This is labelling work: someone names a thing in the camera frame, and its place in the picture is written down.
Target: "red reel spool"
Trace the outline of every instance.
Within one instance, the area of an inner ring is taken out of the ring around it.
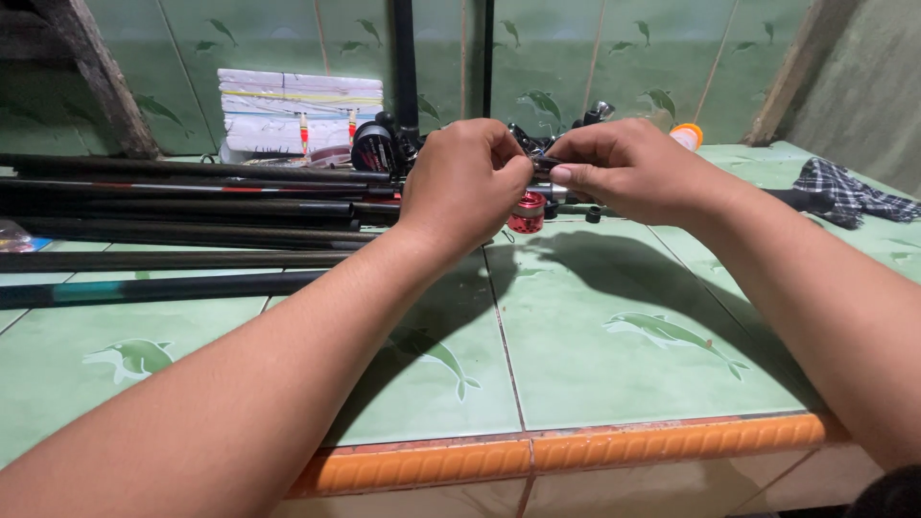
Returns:
[[[526,191],[508,217],[508,227],[519,234],[533,234],[543,228],[543,194]]]

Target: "left hand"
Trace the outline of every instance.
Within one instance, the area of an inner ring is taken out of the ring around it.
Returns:
[[[502,123],[457,121],[428,135],[406,179],[394,229],[410,230],[460,259],[499,232],[533,174]]]

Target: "hand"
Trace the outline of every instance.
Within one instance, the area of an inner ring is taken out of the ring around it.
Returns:
[[[610,206],[647,225],[681,226],[718,210],[751,186],[721,170],[646,119],[593,124],[566,132],[547,156],[576,162],[550,171],[554,183],[579,199]]]
[[[533,174],[502,123],[457,121],[426,139],[406,179],[396,227],[458,259],[499,232]]]

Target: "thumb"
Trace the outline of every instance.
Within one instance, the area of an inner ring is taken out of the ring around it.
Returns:
[[[495,174],[505,181],[509,188],[524,191],[524,188],[534,176],[534,164],[528,157],[517,155],[508,161],[506,167],[496,171]]]
[[[589,164],[562,164],[550,170],[550,180],[573,191],[597,195],[610,191],[614,170]]]

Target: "plaid cloth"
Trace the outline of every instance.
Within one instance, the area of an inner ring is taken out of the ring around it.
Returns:
[[[847,169],[825,159],[809,159],[793,188],[807,193],[831,193],[834,208],[824,214],[813,214],[849,230],[863,224],[861,213],[900,223],[921,218],[921,203],[874,189],[851,176]]]

